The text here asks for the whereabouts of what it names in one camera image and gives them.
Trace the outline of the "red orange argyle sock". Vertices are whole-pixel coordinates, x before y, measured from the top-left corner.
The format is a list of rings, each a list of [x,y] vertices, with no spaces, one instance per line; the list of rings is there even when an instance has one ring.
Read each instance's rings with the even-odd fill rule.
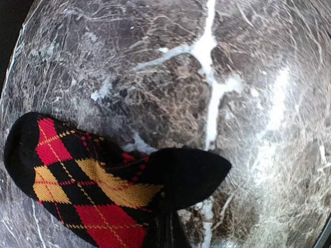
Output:
[[[192,148],[145,155],[48,115],[26,113],[12,126],[4,165],[16,186],[95,247],[147,247],[157,216],[209,198],[231,163]]]

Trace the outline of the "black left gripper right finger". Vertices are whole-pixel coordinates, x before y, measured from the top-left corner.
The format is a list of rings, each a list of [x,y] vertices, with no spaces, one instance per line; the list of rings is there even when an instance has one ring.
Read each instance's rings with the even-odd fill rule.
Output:
[[[169,217],[169,247],[192,248],[179,221],[177,212]]]

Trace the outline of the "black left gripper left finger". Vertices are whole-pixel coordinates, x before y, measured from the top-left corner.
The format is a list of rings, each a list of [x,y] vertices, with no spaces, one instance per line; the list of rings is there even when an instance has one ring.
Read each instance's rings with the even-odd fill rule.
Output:
[[[157,216],[152,221],[147,235],[147,247],[167,247],[166,216]]]

